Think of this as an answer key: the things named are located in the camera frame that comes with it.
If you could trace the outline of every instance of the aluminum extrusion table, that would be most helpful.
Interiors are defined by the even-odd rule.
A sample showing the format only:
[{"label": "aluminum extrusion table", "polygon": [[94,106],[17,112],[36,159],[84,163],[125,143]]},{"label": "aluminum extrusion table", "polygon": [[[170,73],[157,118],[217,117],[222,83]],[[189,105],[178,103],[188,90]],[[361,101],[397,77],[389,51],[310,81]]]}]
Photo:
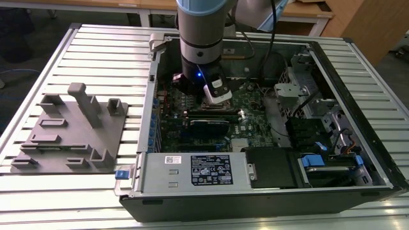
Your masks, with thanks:
[{"label": "aluminum extrusion table", "polygon": [[[105,175],[13,176],[12,157],[30,133],[44,93],[65,92],[84,82],[86,93],[104,102],[112,96],[129,104],[117,166],[133,164],[145,85],[149,75],[150,33],[172,29],[81,25],[70,28],[22,105],[0,138],[0,229],[405,229],[409,194],[372,202],[340,214],[249,218],[204,222],[138,223],[113,194],[114,177]],[[249,37],[268,34],[248,33]],[[277,39],[314,40],[332,61],[382,143],[409,178],[409,112],[353,43],[341,38],[278,35]],[[130,188],[130,180],[121,188]]]}]

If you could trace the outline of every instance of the floor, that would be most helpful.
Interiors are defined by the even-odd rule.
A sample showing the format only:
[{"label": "floor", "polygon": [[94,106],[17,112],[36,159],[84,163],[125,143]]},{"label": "floor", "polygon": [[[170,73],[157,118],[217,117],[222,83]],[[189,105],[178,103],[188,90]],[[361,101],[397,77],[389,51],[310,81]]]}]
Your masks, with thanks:
[{"label": "floor", "polygon": [[[57,18],[50,19],[45,10],[32,10],[32,22],[36,31],[26,36],[33,50],[30,60],[10,64],[0,58],[2,69],[34,69],[41,71],[58,45],[70,23],[109,25],[138,25],[138,17],[124,13],[57,11]],[[153,16],[154,27],[173,27],[173,18]],[[397,59],[393,54],[382,59],[377,70],[394,93],[409,107],[409,63]],[[20,106],[20,103],[36,81],[37,74],[30,72],[8,72],[0,75],[5,87],[0,89],[0,134]]]}]

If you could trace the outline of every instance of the wooden table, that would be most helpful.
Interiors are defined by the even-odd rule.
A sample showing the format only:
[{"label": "wooden table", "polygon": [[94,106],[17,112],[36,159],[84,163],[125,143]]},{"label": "wooden table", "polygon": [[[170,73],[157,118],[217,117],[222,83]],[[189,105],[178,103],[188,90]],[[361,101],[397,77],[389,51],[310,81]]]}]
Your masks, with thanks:
[{"label": "wooden table", "polygon": [[[177,9],[176,0],[0,0],[0,7],[137,13],[142,27],[150,27],[149,15],[176,15]],[[313,23],[309,36],[320,36],[333,16],[314,3],[294,2],[288,4],[280,21]]]}]

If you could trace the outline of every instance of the warning label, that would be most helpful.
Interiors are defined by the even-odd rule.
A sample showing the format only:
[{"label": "warning label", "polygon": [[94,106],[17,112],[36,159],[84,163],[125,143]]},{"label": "warning label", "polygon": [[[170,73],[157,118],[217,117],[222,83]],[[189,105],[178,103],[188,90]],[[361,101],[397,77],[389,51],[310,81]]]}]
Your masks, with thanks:
[{"label": "warning label", "polygon": [[233,184],[229,155],[190,156],[190,161],[194,186]]}]

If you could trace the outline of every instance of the sticker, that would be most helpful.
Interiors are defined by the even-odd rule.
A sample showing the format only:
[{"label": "sticker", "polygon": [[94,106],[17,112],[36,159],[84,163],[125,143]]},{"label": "sticker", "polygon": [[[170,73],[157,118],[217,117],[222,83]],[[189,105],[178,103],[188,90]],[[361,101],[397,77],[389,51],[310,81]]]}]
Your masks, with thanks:
[{"label": "sticker", "polygon": [[220,86],[222,86],[221,80],[218,79],[218,80],[213,81],[212,85],[213,85],[214,88],[218,88]]},{"label": "sticker", "polygon": [[234,54],[234,49],[222,49],[224,54]]},{"label": "sticker", "polygon": [[317,18],[332,18],[332,15],[318,14]]},{"label": "sticker", "polygon": [[190,156],[192,184],[222,185],[233,184],[230,156]]},{"label": "sticker", "polygon": [[165,164],[181,164],[181,156],[165,156]]},{"label": "sticker", "polygon": [[128,6],[128,7],[136,7],[136,4],[118,4],[118,6]]}]

